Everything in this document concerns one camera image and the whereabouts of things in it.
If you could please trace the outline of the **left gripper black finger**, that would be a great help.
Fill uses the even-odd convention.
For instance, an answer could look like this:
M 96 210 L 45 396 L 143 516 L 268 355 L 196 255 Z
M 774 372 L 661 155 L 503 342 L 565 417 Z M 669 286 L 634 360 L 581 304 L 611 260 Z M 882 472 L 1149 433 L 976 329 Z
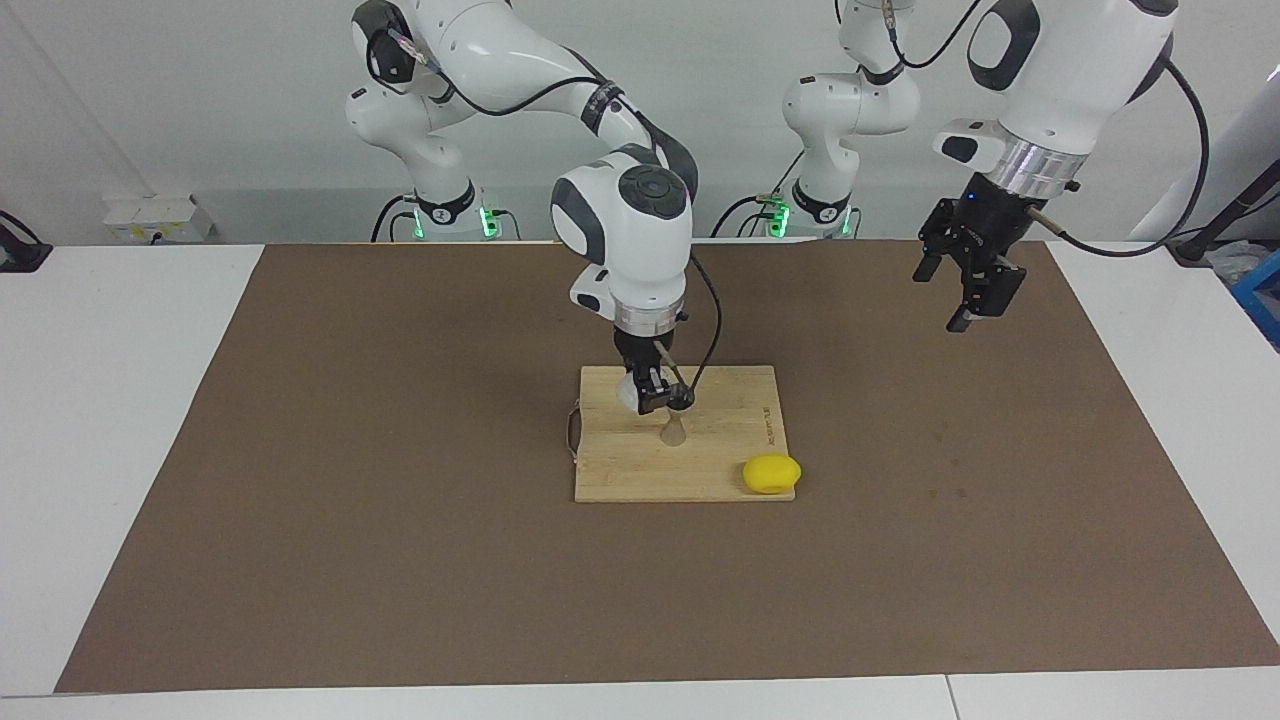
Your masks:
M 931 282 L 942 260 L 950 258 L 959 268 L 961 282 L 966 283 L 966 241 L 959 229 L 959 199 L 941 199 L 922 225 L 918 233 L 923 243 L 922 259 L 913 272 L 914 282 Z
M 1004 256 L 978 266 L 972 255 L 964 255 L 957 265 L 964 299 L 946 324 L 948 333 L 964 333 L 973 322 L 1002 316 L 1027 278 L 1025 268 Z

